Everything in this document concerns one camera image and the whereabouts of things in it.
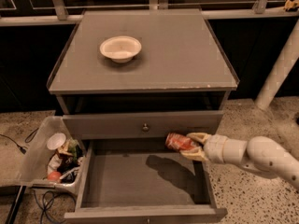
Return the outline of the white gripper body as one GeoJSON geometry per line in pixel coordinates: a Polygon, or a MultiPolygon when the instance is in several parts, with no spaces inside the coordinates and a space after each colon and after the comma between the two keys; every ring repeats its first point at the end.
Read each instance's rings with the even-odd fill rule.
{"type": "Polygon", "coordinates": [[[227,141],[227,137],[224,135],[211,135],[204,144],[204,151],[207,158],[214,163],[224,163],[223,148],[227,141]]]}

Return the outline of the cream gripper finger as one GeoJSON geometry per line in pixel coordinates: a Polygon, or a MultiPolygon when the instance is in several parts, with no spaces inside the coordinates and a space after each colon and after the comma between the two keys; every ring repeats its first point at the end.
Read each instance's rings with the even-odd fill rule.
{"type": "Polygon", "coordinates": [[[190,150],[182,150],[180,154],[188,160],[207,161],[206,154],[201,147],[196,147],[190,150]]]}
{"type": "Polygon", "coordinates": [[[210,137],[209,133],[188,133],[187,136],[193,141],[204,145],[208,138],[210,137]]]}

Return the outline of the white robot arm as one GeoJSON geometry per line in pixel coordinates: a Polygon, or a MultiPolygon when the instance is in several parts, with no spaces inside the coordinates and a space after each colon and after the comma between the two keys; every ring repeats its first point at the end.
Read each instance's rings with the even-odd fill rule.
{"type": "MultiPolygon", "coordinates": [[[[260,90],[255,104],[265,110],[284,80],[291,72],[299,56],[299,21],[294,25],[278,59],[260,90]]],[[[188,137],[204,147],[193,151],[181,151],[186,159],[232,164],[264,178],[277,176],[299,189],[299,161],[274,140],[256,136],[249,141],[230,139],[224,135],[189,133],[188,137]]]]}

